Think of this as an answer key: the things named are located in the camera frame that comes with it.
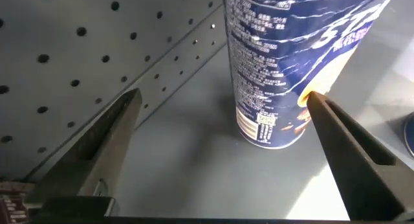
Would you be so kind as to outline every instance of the barcode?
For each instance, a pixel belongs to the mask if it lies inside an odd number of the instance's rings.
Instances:
[[[246,135],[249,136],[251,139],[257,140],[259,124],[256,124],[255,122],[249,120],[246,116],[244,116],[238,107],[236,108],[236,117],[237,123],[239,124],[241,130],[243,130],[243,132],[246,133]]]
[[[276,122],[276,117],[266,117],[262,114],[257,114],[257,122],[260,124],[267,124],[273,126]]]

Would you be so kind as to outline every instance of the perforated metal panel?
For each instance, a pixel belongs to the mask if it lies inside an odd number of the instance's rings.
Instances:
[[[225,44],[221,0],[0,0],[0,19],[9,179],[47,171],[129,87],[140,124]]]

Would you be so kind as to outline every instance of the blue object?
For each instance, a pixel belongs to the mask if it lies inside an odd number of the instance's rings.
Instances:
[[[268,149],[298,140],[308,93],[331,88],[389,1],[225,0],[241,134]]]
[[[407,150],[414,157],[414,113],[408,116],[404,125],[404,140],[406,141]]]

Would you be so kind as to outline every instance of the gray floor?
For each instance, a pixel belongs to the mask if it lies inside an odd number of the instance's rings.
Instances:
[[[283,150],[240,136],[227,61],[223,48],[137,129],[116,197],[121,215],[285,218],[326,166],[313,127]]]
[[[414,167],[400,139],[414,111],[410,2],[392,0],[329,96]],[[263,150],[238,134],[234,108],[223,49],[137,129],[116,195],[121,215],[346,218],[313,126],[288,148]]]

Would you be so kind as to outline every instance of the gray metal surface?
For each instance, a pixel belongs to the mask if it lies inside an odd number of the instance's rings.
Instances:
[[[0,177],[21,179],[70,144],[220,5],[221,0],[0,0]],[[209,30],[197,36],[200,43],[186,41],[185,50],[175,51],[177,62],[166,59],[164,66],[182,66],[169,71],[174,76],[151,78],[148,89],[157,89],[143,95],[145,117],[223,45],[219,34],[205,34]],[[187,52],[198,52],[200,59]]]
[[[159,105],[191,78],[225,43],[223,8],[219,7],[128,88],[130,90],[139,87],[142,93],[143,105],[136,126],[138,127],[143,123]],[[35,181],[41,179],[63,154],[75,144],[79,137],[92,126],[94,121],[49,160],[45,161],[30,178]]]
[[[115,198],[121,216],[346,219],[332,174],[313,214],[288,215],[326,164],[313,127],[282,150],[237,132],[225,47],[135,131]]]

